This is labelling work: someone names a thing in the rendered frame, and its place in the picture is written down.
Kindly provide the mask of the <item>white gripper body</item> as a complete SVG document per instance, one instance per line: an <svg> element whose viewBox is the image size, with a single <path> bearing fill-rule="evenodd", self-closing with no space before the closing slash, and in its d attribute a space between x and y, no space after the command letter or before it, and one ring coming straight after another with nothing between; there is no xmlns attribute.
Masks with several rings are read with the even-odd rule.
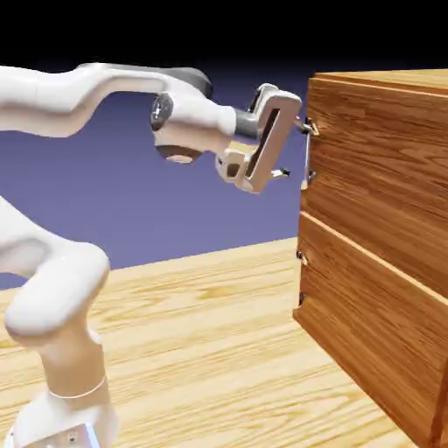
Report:
<svg viewBox="0 0 448 448"><path fill-rule="evenodd" d="M299 96L265 83L257 89L250 111L238 111L238 136L257 143L245 157L244 171L238 180L243 191L260 193L272 179L301 107Z"/></svg>

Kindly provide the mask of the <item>large wooden cabinet door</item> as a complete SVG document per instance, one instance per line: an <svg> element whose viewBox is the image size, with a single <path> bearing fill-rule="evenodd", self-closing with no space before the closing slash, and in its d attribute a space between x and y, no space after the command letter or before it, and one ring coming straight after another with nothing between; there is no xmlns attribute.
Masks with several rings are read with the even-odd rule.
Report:
<svg viewBox="0 0 448 448"><path fill-rule="evenodd" d="M320 73L304 210L448 297L448 70Z"/></svg>

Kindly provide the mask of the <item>wooden cabinet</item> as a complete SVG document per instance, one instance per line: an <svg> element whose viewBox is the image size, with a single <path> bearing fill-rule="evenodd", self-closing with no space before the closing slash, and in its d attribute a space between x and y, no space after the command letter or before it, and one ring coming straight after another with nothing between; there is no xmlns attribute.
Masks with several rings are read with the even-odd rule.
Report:
<svg viewBox="0 0 448 448"><path fill-rule="evenodd" d="M448 448L448 68L318 73L296 321L412 439Z"/></svg>

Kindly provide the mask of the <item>small wooden cabinet door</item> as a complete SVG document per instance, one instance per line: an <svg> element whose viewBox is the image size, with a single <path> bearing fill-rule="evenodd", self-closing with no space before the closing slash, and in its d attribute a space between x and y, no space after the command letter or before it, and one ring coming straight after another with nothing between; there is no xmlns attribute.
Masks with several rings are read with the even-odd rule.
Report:
<svg viewBox="0 0 448 448"><path fill-rule="evenodd" d="M297 322L418 448L448 448L448 301L301 213Z"/></svg>

